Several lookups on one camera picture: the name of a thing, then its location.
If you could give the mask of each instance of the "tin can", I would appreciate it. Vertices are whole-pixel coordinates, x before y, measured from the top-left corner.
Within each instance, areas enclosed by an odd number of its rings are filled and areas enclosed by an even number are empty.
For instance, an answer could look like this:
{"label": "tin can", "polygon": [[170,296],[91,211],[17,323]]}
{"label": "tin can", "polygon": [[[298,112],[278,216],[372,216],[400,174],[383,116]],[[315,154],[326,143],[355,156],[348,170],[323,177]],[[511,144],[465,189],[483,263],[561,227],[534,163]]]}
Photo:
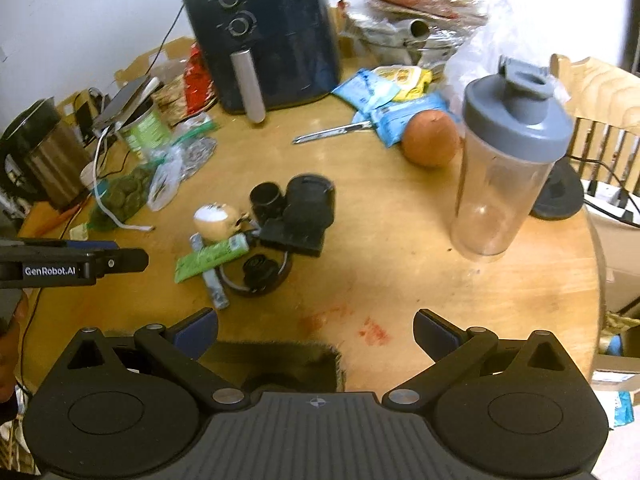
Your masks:
{"label": "tin can", "polygon": [[122,138],[127,142],[137,158],[147,162],[146,154],[171,140],[171,130],[162,120],[158,105],[153,101],[141,104],[129,121],[120,129]]}

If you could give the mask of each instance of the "green tube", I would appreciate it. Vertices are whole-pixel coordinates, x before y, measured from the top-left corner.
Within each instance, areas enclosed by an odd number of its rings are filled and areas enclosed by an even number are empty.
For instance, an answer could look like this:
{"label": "green tube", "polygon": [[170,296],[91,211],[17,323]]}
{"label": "green tube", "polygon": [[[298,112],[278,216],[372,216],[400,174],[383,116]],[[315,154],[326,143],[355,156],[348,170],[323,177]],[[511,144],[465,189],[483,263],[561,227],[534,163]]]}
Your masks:
{"label": "green tube", "polygon": [[180,283],[202,274],[206,270],[214,269],[231,260],[235,260],[249,252],[249,242],[244,234],[233,235],[228,240],[207,246],[197,253],[191,253],[178,260],[175,264],[175,283]]}

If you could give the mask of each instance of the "gray bottle lid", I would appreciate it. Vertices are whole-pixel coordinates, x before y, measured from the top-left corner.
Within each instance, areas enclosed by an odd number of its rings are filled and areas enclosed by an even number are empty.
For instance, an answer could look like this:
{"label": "gray bottle lid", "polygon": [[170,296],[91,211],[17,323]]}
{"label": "gray bottle lid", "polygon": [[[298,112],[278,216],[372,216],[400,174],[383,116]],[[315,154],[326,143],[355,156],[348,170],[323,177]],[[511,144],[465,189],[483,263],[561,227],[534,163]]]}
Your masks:
{"label": "gray bottle lid", "polygon": [[497,74],[466,86],[462,113],[488,145],[529,162],[555,162],[573,133],[548,70],[508,57],[500,58]]}

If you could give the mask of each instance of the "human hand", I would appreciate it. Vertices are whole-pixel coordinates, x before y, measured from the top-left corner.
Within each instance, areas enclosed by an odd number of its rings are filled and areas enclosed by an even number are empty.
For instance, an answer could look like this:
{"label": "human hand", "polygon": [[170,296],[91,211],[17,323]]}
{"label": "human hand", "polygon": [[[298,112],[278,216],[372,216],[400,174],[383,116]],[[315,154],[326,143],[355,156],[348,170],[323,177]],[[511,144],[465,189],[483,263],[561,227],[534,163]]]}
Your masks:
{"label": "human hand", "polygon": [[20,341],[20,322],[27,315],[29,300],[23,292],[9,329],[0,336],[0,402],[11,399],[15,389],[15,365],[18,364],[18,341]]}

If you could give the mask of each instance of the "ribbed gray surface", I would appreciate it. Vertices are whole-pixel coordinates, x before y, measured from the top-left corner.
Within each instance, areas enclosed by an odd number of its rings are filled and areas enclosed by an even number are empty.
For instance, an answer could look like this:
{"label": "ribbed gray surface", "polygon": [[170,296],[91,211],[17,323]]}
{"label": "ribbed gray surface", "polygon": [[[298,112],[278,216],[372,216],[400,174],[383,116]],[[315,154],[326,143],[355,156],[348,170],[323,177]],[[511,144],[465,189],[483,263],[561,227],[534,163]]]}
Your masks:
{"label": "ribbed gray surface", "polygon": [[[452,457],[434,439],[420,416],[391,412],[368,393],[319,396],[264,393],[251,409],[214,416],[201,439],[185,456],[144,478],[496,479]],[[589,479],[593,477],[586,473],[572,477],[572,480]]]}

